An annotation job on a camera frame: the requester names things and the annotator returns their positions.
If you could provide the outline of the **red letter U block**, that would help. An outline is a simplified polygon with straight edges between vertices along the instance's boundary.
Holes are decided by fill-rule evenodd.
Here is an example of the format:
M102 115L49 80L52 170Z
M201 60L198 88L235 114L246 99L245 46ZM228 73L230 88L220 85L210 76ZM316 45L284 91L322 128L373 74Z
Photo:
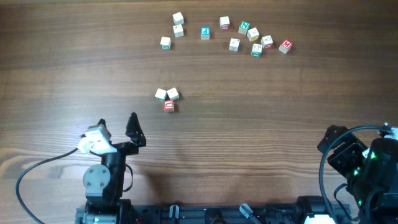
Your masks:
M164 111L171 113L175 111L174 101L173 100L165 100L164 101Z

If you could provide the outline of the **plain wooden block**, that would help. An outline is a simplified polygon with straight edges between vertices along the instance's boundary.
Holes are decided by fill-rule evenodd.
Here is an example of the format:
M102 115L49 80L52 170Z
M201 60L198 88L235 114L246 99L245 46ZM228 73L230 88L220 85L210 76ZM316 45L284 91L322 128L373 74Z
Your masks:
M168 95L169 99L173 100L173 101L180 98L179 93L176 88L171 88L171 89L167 90L167 95Z
M155 98L159 101L165 101L166 97L167 97L167 91L163 90L161 88L158 88L155 93Z
M185 22L181 12L173 14L172 19L175 25L182 25Z

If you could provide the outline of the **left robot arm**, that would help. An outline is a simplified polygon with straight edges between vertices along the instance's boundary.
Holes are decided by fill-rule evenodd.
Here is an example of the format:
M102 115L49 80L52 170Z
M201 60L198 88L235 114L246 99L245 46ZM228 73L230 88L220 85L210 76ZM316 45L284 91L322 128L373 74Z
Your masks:
M83 176L86 203L78 208L76 224L127 224L139 223L140 215L129 199L123 199L126 189L124 173L132 168L126 164L126 157L139 153L139 148L146 146L146 137L142 132L137 114L131 113L126 125L127 142L113 144L111 133L104 119L90 126L81 137L78 149L101 158L101 163L89 167Z

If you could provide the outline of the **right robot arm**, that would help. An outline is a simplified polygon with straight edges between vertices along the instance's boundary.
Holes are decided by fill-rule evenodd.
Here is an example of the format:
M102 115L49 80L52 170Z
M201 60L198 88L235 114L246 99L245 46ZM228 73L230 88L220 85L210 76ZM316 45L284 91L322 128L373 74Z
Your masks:
M329 164L346 179L333 193L345 188L358 206L358 216L346 217L359 223L397 221L397 128L383 126L331 125L318 145L322 153L318 182L326 211L341 223L325 192L324 168Z

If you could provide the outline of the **red letter M block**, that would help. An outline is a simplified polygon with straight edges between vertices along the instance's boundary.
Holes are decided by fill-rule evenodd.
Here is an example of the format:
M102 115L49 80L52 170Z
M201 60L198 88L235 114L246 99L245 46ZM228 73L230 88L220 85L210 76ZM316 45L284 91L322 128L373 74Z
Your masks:
M293 46L293 42L289 40L283 40L279 46L279 51L281 51L283 54L286 54Z

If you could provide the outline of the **wooden block with drawing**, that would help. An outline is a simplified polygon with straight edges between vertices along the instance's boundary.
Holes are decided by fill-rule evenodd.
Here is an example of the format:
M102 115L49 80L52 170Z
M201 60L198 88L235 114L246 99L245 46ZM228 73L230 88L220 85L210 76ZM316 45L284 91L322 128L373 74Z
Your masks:
M175 38L184 36L183 27L181 24L173 26L173 31L174 31Z

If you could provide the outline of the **wooden block red G side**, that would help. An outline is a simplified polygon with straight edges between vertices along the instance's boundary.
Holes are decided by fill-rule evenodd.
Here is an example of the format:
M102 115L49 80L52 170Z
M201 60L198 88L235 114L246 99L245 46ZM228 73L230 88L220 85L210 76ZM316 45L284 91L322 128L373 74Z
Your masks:
M271 35L263 36L261 39L261 45L263 49L269 49L273 47L274 41L271 37Z

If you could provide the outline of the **wooden block green Z side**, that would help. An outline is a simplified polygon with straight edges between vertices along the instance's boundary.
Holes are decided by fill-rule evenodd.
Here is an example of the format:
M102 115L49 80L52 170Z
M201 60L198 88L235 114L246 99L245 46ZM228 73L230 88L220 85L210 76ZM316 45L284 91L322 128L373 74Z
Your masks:
M252 50L251 50L251 55L253 57L260 57L261 54L262 54L262 45L261 44L253 44Z

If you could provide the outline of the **blue letter P block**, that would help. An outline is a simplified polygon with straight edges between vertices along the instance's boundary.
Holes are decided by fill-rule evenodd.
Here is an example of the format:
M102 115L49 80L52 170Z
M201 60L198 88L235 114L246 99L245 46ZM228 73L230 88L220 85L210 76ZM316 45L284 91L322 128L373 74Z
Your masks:
M200 29L200 37L201 37L201 40L209 40L210 39L210 28L202 27Z

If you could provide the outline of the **wooden block yellow side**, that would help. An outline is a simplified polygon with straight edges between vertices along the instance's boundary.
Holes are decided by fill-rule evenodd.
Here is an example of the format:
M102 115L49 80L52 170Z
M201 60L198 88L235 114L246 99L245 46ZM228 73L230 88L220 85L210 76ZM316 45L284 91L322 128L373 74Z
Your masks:
M259 31L256 27L249 29L247 32L247 37L250 42L253 42L259 38Z

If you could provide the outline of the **wooden block picture top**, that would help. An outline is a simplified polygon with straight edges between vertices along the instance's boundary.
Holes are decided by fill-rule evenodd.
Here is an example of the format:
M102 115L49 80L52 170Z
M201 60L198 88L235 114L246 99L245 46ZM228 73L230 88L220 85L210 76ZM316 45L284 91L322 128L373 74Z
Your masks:
M239 49L239 43L240 43L239 39L231 38L229 42L229 50L237 52Z

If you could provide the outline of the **green letter N block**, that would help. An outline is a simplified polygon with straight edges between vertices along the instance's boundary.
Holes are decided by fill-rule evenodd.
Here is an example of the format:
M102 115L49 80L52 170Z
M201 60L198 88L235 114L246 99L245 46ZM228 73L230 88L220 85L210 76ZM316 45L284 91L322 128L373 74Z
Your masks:
M242 35L246 35L250 28L250 23L247 21L241 21L238 29L238 33Z

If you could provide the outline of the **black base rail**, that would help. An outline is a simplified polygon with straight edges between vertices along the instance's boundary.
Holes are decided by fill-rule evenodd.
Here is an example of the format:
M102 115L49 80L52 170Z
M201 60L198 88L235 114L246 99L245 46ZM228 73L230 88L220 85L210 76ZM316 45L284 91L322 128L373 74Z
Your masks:
M96 208L87 203L78 208L76 224L115 223L333 223L321 196L300 196L293 203L271 203L262 206L133 206L130 200L122 200L115 207Z

